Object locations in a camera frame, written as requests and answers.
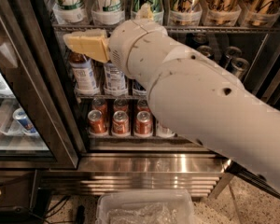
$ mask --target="black can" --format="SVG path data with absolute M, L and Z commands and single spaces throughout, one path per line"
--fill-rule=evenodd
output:
M 219 65 L 226 69 L 233 58 L 237 58 L 241 56 L 242 56 L 242 51 L 239 48 L 227 47 L 221 56 Z
M 197 49 L 199 46 L 208 46 L 209 40 L 206 34 L 187 34 L 186 45 Z
M 197 48 L 197 51 L 199 51 L 202 55 L 206 56 L 210 60 L 215 59 L 215 53 L 211 47 L 208 46 L 199 46 Z
M 243 58 L 233 58 L 227 70 L 242 80 L 250 68 L 250 63 Z

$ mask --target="blue can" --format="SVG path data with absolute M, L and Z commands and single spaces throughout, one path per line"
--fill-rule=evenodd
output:
M 25 129 L 27 133 L 36 133 L 35 126 L 29 120 L 22 108 L 18 108 L 15 112 L 13 112 L 12 117 Z

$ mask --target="beverage cooler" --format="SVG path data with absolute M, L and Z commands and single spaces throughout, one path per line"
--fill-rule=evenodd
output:
M 0 180 L 37 172 L 38 187 L 55 194 L 187 189 L 201 198 L 238 175 L 280 198 L 261 177 L 163 127 L 146 91 L 112 63 L 65 45 L 66 35 L 110 36 L 126 20 L 151 18 L 280 110 L 280 0 L 68 1 L 0 0 Z

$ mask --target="floor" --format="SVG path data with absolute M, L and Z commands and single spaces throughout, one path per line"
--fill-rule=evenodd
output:
M 62 197 L 54 196 L 50 206 Z M 85 207 L 85 224 L 94 224 L 97 197 L 74 196 L 48 222 L 76 219 L 77 208 Z M 280 224 L 280 200 L 235 177 L 216 199 L 194 202 L 196 224 Z

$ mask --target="tile floor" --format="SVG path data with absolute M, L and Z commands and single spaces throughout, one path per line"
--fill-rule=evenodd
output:
M 62 197 L 54 196 L 51 206 Z M 49 222 L 73 221 L 85 207 L 85 224 L 94 224 L 98 197 L 73 196 Z M 194 202 L 196 224 L 280 224 L 280 200 L 235 177 L 216 199 Z

